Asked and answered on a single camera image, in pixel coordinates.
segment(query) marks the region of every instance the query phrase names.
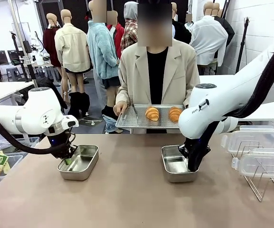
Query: black shirt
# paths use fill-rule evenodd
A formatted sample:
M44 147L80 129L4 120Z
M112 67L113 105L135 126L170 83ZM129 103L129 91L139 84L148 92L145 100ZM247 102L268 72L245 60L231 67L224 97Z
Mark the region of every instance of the black shirt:
M152 105L161 104L167 51L168 47L164 51L157 54L147 52L148 76L150 81Z
M174 19L172 19L172 25L174 25L175 28L174 39L189 44L191 42L192 34L185 28L185 25Z

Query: stainless steel tray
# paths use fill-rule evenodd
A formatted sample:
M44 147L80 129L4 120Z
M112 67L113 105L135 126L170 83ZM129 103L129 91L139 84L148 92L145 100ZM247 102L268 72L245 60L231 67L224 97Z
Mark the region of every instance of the stainless steel tray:
M59 164L58 170L66 180L84 181L90 176L98 161L99 147L78 145L73 158L74 160L70 165L67 165L65 160L63 160Z
M116 127L120 128L146 128L146 129L179 129L178 123L174 123L169 119L169 110L171 107L184 109L183 105L151 105L151 104L135 104L138 115L136 117L134 107L129 106L126 111L121 114L116 122ZM159 111L159 120L151 121L146 117L146 109L151 106Z
M165 168L165 175L169 182L195 181L198 170L195 172L188 170L188 160L179 152L178 145L162 147L161 156Z

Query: black boots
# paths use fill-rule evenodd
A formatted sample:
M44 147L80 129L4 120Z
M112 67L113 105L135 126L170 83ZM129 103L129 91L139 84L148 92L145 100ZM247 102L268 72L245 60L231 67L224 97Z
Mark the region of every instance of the black boots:
M102 109L102 115L106 115L108 117L113 118L114 120L118 119L118 116L114 113L113 107L108 107L107 105Z
M77 119L80 118L80 112L82 112L82 116L85 117L88 115L88 109L89 109L89 95L86 93L80 93L80 92L74 92L70 93L70 109L68 112L68 115L73 115Z
M90 106L89 95L86 93L80 93L80 106L79 110L81 110L83 117L88 115L88 109Z

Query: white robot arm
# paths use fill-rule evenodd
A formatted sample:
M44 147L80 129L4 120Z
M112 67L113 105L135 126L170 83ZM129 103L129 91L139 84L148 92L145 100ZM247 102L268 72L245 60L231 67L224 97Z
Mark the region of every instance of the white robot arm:
M233 130L237 118L254 112L266 98L274 82L274 43L240 70L231 84L222 88L213 84L197 85L189 108L179 117L180 132L187 138L180 152L188 158L188 168L196 171L212 134Z
M78 126L77 119L72 115L62 114L59 101L50 88L34 88L28 92L28 95L28 101L24 106L0 105L0 134L5 138L7 137L8 141L10 139L13 142L10 134L44 133L48 136L52 147L66 144L63 148L59 147L59 150L69 149L71 146L68 143L69 133L67 130ZM25 151L45 153L40 152L39 149L28 149L26 147ZM71 155L71 152L62 152L64 154L61 151L56 151L53 155L64 158Z

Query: cream jacket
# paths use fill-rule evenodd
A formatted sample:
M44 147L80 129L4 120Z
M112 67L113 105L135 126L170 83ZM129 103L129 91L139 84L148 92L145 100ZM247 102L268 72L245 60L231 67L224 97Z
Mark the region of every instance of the cream jacket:
M90 68L86 34L66 23L55 35L59 62L72 72L82 72Z
M123 51L119 79L121 87L116 103L151 104L146 47L139 47L136 43ZM166 56L161 104L187 106L193 87L199 83L194 49L173 39Z

